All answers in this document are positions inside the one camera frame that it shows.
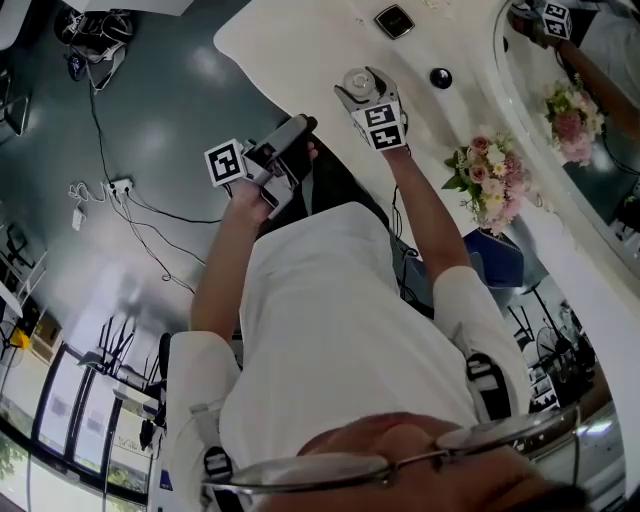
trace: white shirt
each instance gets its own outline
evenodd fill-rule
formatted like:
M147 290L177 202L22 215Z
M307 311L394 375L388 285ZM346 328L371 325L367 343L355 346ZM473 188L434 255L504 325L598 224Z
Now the white shirt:
M204 445L194 404L224 403L220 439L238 467L293 457L317 435L374 414L477 423L465 358L446 337L461 323L479 333L476 348L501 367L526 413L524 359L475 271L444 272L434 306L432 323L400 299L389 233L359 204L259 240L241 307L244 371L215 334L171 342L166 450L176 491L191 503L198 496Z
M634 18L599 12L580 50L640 108L640 24Z

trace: shoulder strap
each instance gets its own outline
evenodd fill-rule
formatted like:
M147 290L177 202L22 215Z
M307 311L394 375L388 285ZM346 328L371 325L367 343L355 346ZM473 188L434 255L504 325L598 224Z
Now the shoulder strap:
M205 446L205 454L203 462L203 473L207 476L222 477L231 475L233 466L231 458L222 448L220 442L219 424L220 409L222 404L214 404L213 406L198 404L189 408L191 415L196 423L198 436ZM224 512L243 512L242 505L238 496L229 491L203 491L202 505L204 510L211 508L211 502L215 501L220 510Z
M486 354L473 350L463 324L459 324L451 342L467 360L467 387L473 398L480 423L511 416L509 388L500 367Z

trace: hair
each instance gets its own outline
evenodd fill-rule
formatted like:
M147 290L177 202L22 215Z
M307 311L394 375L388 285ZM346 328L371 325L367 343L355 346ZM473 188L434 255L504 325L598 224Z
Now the hair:
M559 484L507 512L588 512L589 497L580 487Z

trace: black knob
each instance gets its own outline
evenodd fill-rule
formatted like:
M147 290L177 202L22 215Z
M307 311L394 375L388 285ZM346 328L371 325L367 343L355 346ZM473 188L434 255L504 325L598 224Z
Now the black knob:
M448 69L444 68L432 69L431 74L429 75L429 80L431 80L433 86L438 89L448 89L453 83L451 73Z

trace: backpack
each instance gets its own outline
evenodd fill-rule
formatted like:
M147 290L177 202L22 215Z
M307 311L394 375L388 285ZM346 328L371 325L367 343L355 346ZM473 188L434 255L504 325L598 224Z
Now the backpack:
M87 71L93 88L99 92L124 61L127 44L133 39L133 24L129 11L81 13L65 6L56 16L54 32L69 48L67 64L71 78L79 81ZM112 62L111 70L96 83L91 68L102 61Z

